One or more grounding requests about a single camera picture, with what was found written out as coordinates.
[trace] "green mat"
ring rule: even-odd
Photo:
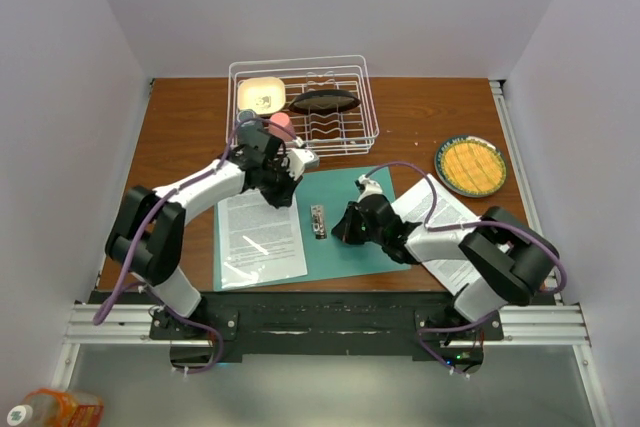
[[[358,167],[353,169],[327,170],[305,174],[296,189],[298,202],[298,216],[302,231],[302,243],[307,262],[308,274],[303,277],[265,282],[258,284],[278,285],[294,282],[309,282],[312,280],[335,279],[352,277],[354,275],[378,274],[406,270],[408,265],[397,264],[382,252],[380,246],[367,243],[365,245],[346,245],[331,235],[331,229],[340,221],[347,207],[347,202],[357,200],[358,189],[354,182],[362,174],[366,174],[372,167]],[[385,195],[390,201],[395,200],[391,174],[389,169],[382,169],[375,174],[375,180],[380,183]],[[315,238],[311,229],[311,205],[324,206],[325,221],[328,229],[326,239]],[[220,232],[219,222],[214,229],[213,290],[220,291]]]

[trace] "white paper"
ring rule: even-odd
[[[478,218],[432,175],[428,175],[436,188],[438,198],[436,210],[429,220],[430,225],[457,224]],[[393,209],[402,220],[418,222],[426,217],[431,202],[431,188],[427,181],[422,179],[393,203]],[[453,295],[481,277],[473,264],[466,260],[432,260],[423,262],[422,265]]]
[[[276,209],[257,190],[218,203],[222,289],[307,275],[298,206]]]

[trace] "metal rack wire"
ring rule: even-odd
[[[367,64],[361,55],[235,62],[229,66],[227,140],[237,114],[238,87],[253,77],[285,83],[287,105],[298,95],[321,89],[348,90],[360,106],[343,113],[302,115],[285,109],[298,136],[320,157],[366,154],[379,134]]]

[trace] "brown wood surface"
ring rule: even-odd
[[[371,80],[380,136],[370,154],[321,159],[321,169],[377,165],[392,160],[413,162],[433,172],[436,150],[449,137],[473,134],[495,144],[508,156],[486,79]],[[219,155],[225,144],[226,79],[158,79],[140,132],[127,189],[137,184],[166,185],[200,170]],[[396,196],[419,176],[410,169],[391,168]],[[501,205],[526,220],[513,170],[500,191],[485,199],[459,197],[476,214]],[[213,211],[186,228],[181,266],[199,290],[213,289]],[[119,266],[107,260],[99,283],[111,290]],[[253,290],[444,290],[419,266],[385,274],[299,282]]]

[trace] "white bottle cap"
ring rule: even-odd
[[[25,425],[33,417],[33,407],[30,405],[16,405],[9,415],[7,415],[7,424],[9,425]]]

